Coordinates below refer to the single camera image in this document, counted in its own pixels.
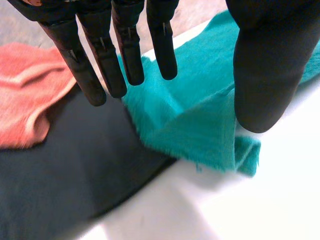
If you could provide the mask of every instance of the black cloth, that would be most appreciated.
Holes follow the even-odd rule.
[[[120,100],[78,86],[48,111],[46,141],[0,151],[0,240],[49,240],[112,210],[175,162],[146,149]]]

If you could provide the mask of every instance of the white surface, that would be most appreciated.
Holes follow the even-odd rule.
[[[206,26],[175,38],[175,46]],[[153,52],[146,53],[154,58]],[[254,178],[180,160],[78,240],[320,240],[320,79],[261,139]]]

